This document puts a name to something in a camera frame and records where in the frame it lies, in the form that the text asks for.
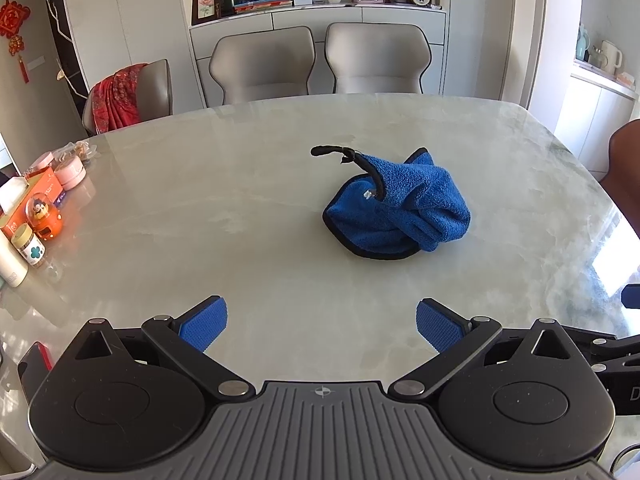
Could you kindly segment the beige dining chair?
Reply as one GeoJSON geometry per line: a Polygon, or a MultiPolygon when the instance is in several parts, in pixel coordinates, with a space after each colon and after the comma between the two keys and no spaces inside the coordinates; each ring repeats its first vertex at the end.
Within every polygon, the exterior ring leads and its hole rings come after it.
{"type": "Polygon", "coordinates": [[[314,62],[311,29],[296,26],[221,38],[208,70],[229,105],[306,96],[314,62]]]}
{"type": "Polygon", "coordinates": [[[333,23],[324,55],[341,94],[422,92],[432,51],[411,24],[333,23]]]}

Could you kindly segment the orange box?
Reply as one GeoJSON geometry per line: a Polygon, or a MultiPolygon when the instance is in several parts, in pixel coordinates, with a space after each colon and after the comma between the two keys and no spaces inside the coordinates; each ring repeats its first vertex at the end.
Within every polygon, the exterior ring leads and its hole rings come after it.
{"type": "Polygon", "coordinates": [[[60,206],[66,192],[51,168],[26,179],[27,188],[17,204],[8,212],[1,211],[1,232],[9,240],[16,229],[27,222],[27,204],[34,198],[45,197],[54,206],[60,206]]]}

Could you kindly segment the small jar with clover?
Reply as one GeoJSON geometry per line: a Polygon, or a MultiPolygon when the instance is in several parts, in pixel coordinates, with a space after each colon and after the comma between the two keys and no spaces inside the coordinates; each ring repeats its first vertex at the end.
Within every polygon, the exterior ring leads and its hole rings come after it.
{"type": "Polygon", "coordinates": [[[11,243],[30,266],[39,266],[43,262],[46,248],[28,223],[15,230],[11,243]]]}

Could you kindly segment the red black phone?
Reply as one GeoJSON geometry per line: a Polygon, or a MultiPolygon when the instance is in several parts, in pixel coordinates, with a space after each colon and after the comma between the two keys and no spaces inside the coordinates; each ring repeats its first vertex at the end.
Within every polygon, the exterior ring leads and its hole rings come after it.
{"type": "Polygon", "coordinates": [[[35,341],[17,364],[17,375],[28,403],[52,370],[53,361],[48,348],[35,341]]]}

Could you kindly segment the blue grey microfiber towel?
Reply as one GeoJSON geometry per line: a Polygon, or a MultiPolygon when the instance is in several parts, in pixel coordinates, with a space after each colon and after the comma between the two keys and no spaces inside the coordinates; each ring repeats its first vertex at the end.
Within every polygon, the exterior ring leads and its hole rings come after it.
{"type": "Polygon", "coordinates": [[[401,260],[432,252],[465,236],[471,223],[450,173],[437,166],[426,148],[404,162],[363,154],[353,148],[318,145],[316,157],[338,153],[362,173],[346,181],[322,212],[334,237],[354,255],[401,260]]]}

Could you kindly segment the white kettle jug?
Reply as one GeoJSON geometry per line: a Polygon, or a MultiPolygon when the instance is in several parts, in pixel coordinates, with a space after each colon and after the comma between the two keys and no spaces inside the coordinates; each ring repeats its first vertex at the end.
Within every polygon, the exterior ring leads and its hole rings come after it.
{"type": "Polygon", "coordinates": [[[615,75],[616,70],[623,64],[623,52],[611,41],[603,40],[600,55],[600,69],[605,73],[615,75]]]}

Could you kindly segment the orange round toy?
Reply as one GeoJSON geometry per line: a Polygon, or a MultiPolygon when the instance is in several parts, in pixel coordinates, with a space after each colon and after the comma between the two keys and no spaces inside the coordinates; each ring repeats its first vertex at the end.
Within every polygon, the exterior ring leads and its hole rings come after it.
{"type": "Polygon", "coordinates": [[[26,218],[42,240],[53,240],[62,232],[62,214],[43,194],[35,194],[28,200],[26,218]]]}

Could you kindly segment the beige dining chair left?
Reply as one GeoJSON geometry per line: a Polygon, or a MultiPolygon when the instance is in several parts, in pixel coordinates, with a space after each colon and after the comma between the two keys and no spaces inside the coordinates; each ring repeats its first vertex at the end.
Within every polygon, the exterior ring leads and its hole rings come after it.
{"type": "Polygon", "coordinates": [[[306,96],[314,62],[311,29],[296,26],[221,38],[208,70],[229,105],[306,96]]]}

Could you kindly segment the brown leather chair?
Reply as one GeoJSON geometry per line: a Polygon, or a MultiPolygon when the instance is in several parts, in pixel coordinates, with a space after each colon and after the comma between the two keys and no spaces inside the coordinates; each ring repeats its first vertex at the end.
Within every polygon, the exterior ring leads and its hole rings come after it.
{"type": "Polygon", "coordinates": [[[640,119],[616,130],[608,142],[608,172],[600,181],[608,196],[640,234],[640,119]]]}

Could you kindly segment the white bottle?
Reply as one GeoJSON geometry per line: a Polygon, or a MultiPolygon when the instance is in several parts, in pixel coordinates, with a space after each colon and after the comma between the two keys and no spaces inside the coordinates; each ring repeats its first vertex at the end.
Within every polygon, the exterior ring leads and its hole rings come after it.
{"type": "Polygon", "coordinates": [[[0,233],[0,275],[10,287],[20,286],[28,273],[28,265],[15,247],[0,233]]]}

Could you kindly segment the red chinese knot decoration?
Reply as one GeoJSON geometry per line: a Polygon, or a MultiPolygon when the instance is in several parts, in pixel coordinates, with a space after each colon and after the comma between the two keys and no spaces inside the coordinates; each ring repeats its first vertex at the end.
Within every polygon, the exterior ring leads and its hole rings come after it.
{"type": "Polygon", "coordinates": [[[32,11],[16,0],[4,0],[0,12],[0,32],[8,40],[9,54],[17,59],[25,84],[29,83],[27,67],[22,58],[25,50],[24,39],[20,34],[21,27],[29,19],[32,11]]]}

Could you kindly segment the pink round container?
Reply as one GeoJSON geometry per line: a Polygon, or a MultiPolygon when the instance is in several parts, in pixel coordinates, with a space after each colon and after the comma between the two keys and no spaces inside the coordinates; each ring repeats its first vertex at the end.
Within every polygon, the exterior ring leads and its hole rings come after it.
{"type": "Polygon", "coordinates": [[[65,192],[76,188],[87,175],[84,163],[75,154],[70,154],[62,162],[59,162],[55,167],[54,174],[65,192]]]}

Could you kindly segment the wrapped snacks bag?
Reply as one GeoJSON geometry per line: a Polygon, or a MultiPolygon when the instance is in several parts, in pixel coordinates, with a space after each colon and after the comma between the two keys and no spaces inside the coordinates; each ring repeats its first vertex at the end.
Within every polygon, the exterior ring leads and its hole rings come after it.
{"type": "Polygon", "coordinates": [[[90,144],[88,141],[77,141],[64,146],[61,154],[58,155],[58,160],[62,162],[62,160],[77,156],[82,162],[88,162],[97,154],[98,148],[94,144],[90,144]]]}

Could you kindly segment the picture frame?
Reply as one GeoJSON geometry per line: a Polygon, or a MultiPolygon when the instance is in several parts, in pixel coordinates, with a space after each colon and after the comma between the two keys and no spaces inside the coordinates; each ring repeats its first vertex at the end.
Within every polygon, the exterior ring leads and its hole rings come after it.
{"type": "Polygon", "coordinates": [[[192,25],[208,23],[220,18],[221,0],[192,0],[192,25]]]}

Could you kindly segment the chair with red cloth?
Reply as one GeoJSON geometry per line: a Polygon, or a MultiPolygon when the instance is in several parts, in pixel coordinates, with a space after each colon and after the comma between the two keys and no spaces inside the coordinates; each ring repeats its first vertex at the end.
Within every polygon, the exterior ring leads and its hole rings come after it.
{"type": "MultiPolygon", "coordinates": [[[[90,110],[91,90],[82,111],[81,122],[90,136],[97,136],[90,110]]],[[[166,58],[146,63],[138,80],[137,103],[141,122],[172,114],[171,74],[166,58]]]]}

